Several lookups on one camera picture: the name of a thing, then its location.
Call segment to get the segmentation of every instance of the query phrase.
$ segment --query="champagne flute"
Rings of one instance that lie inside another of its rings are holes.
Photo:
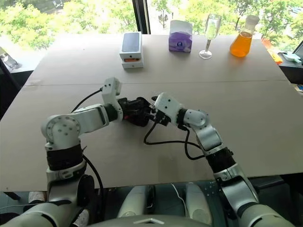
[[[206,25],[205,25],[205,36],[207,38],[206,48],[203,51],[200,51],[199,56],[204,59],[209,59],[212,57],[212,53],[208,50],[210,41],[215,39],[218,35],[220,24],[221,24],[221,16],[217,14],[209,14],[207,17]]]

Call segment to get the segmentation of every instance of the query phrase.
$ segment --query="shoe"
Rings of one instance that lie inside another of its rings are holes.
[[[78,227],[85,227],[89,223],[89,211],[84,209],[78,216],[77,220],[73,223]]]
[[[32,201],[46,201],[46,193],[45,192],[30,192],[28,194],[28,203],[30,204]]]

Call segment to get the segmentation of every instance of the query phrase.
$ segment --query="tissue box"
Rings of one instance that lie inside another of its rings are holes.
[[[169,50],[190,52],[192,44],[193,26],[191,23],[180,20],[170,22]]]

